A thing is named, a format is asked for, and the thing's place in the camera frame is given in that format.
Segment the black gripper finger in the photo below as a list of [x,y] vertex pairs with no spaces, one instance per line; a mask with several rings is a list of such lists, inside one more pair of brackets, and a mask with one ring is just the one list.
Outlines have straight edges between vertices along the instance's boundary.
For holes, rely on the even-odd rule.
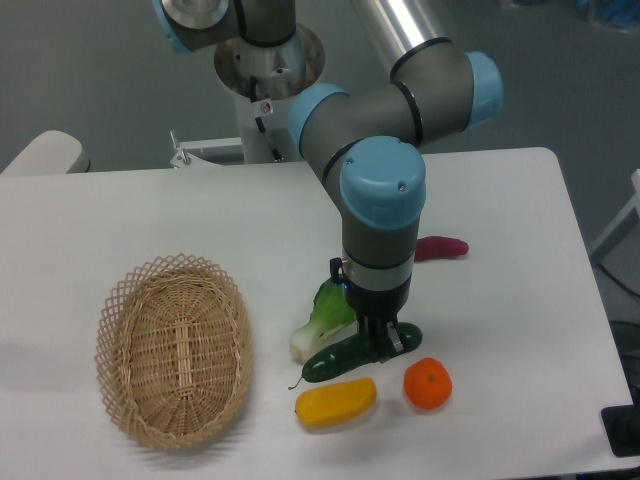
[[404,353],[404,345],[392,322],[387,322],[381,330],[377,342],[377,356],[379,363],[395,358]]
[[376,318],[368,316],[358,317],[358,336],[363,343],[362,351],[364,352],[364,356],[370,363],[377,363],[379,360],[379,333],[379,324]]

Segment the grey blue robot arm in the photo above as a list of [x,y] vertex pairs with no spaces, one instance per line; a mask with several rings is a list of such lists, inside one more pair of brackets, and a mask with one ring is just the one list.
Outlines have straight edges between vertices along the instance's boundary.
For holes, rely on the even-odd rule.
[[354,96],[322,81],[323,45],[297,20],[292,1],[157,1],[153,8],[175,51],[214,48],[244,161],[305,161],[340,212],[342,252],[330,272],[358,329],[323,355],[360,365],[414,350],[421,333],[397,316],[426,201],[419,149],[497,117],[503,86],[495,63],[459,52],[426,1],[356,1],[389,83]]

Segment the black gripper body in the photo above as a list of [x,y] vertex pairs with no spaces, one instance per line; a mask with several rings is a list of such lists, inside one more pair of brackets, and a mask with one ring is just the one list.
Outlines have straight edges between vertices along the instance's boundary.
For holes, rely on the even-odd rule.
[[411,280],[408,279],[390,290],[374,291],[348,281],[343,291],[346,302],[354,310],[359,323],[367,319],[381,324],[391,322],[396,326],[398,313],[408,299],[410,285]]

